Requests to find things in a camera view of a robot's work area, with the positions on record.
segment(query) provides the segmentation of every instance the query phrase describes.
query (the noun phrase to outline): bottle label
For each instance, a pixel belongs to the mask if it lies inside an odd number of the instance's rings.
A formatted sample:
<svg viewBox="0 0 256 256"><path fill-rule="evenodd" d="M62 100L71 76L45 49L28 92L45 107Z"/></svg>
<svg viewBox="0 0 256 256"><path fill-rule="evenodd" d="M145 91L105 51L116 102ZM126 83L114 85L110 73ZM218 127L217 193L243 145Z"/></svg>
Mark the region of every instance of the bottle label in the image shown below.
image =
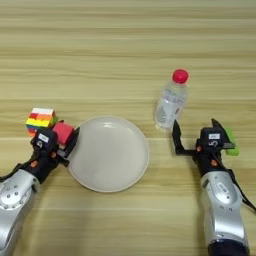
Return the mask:
<svg viewBox="0 0 256 256"><path fill-rule="evenodd" d="M178 118L183 106L181 99L172 99L166 101L160 99L156 109L156 122L158 125L165 129L172 129L175 119Z"/></svg>

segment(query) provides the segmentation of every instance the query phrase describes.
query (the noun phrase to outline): wood grain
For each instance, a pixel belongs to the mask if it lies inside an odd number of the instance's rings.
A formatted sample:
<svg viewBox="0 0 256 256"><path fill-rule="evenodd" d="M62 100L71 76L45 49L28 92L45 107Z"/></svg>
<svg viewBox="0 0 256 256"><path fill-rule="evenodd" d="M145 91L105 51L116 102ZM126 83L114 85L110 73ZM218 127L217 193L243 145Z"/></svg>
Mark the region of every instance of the wood grain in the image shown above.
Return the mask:
<svg viewBox="0 0 256 256"><path fill-rule="evenodd" d="M132 188L100 194L64 167L42 186L15 256L207 255L199 174L154 127L172 70L190 71L181 117L193 146L211 117L232 127L239 157L224 157L256 202L256 2L253 0L14 0L0 2L0 174L31 154L25 120L56 109L79 125L122 116L146 135L149 168ZM255 215L242 208L251 254Z"/></svg>

